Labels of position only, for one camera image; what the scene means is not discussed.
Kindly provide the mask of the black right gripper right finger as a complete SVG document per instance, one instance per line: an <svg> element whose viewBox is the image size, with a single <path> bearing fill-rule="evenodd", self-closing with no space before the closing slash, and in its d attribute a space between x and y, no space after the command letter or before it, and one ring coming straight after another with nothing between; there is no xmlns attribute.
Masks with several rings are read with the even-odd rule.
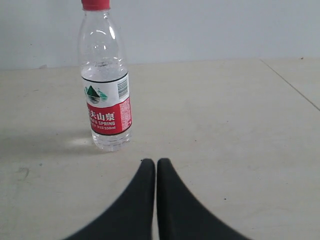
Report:
<svg viewBox="0 0 320 240"><path fill-rule="evenodd" d="M196 199L168 158L157 162L156 212L161 240L248 239Z"/></svg>

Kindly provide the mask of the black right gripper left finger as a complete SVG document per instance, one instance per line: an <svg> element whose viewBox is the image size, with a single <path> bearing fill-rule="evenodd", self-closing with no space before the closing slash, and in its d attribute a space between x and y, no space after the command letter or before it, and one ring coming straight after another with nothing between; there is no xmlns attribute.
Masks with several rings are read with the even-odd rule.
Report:
<svg viewBox="0 0 320 240"><path fill-rule="evenodd" d="M156 168L143 159L133 179L100 216L68 240L151 240Z"/></svg>

